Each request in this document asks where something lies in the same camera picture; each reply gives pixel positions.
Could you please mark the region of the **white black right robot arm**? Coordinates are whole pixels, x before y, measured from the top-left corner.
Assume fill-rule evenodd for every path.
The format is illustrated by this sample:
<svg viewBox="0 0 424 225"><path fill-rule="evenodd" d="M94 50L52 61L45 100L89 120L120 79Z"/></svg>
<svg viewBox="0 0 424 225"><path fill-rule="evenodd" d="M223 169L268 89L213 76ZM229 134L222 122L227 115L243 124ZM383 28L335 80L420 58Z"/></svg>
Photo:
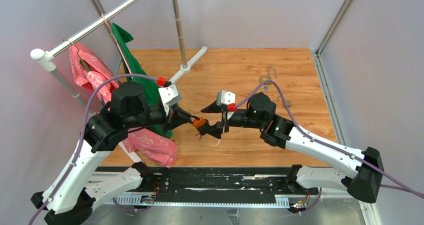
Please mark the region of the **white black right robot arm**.
<svg viewBox="0 0 424 225"><path fill-rule="evenodd" d="M303 189L327 188L346 191L353 198L373 204L377 201L384 170L380 152L344 146L318 136L292 120L276 114L277 105L262 92L247 100L247 107L235 105L235 94L221 91L215 102L202 109L203 113L221 113L221 121L210 125L197 118L194 127L199 134L220 139L231 127L259 129L260 138L272 147L297 151L328 164L328 167L292 165L286 176L286 189L298 194Z"/></svg>

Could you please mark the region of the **orange black Opel padlock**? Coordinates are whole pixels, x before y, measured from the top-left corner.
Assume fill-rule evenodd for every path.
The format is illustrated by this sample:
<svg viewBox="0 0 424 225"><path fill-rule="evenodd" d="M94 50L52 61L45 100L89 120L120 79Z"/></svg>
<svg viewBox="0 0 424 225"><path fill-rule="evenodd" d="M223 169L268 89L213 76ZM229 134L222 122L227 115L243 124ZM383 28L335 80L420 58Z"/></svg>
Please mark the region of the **orange black Opel padlock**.
<svg viewBox="0 0 424 225"><path fill-rule="evenodd" d="M210 127L209 121L203 117L196 117L191 124L196 128L199 135L204 136L207 134L208 128Z"/></svg>

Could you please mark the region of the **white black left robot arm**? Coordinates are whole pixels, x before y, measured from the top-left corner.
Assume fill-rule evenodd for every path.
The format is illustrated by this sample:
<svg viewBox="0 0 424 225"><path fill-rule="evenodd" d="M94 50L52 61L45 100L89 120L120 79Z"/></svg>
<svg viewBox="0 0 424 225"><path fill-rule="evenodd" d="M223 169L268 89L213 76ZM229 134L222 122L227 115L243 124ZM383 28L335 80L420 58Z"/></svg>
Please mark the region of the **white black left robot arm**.
<svg viewBox="0 0 424 225"><path fill-rule="evenodd" d="M160 102L149 104L142 84L122 83L102 110L85 120L73 155L60 175L47 190L31 197L38 212L46 211L44 221L48 225L80 225L104 202L129 190L146 192L152 188L154 173L143 162L92 186L88 181L100 163L136 129L159 125L169 131L192 121L178 105L182 97L175 84L166 82L158 93Z"/></svg>

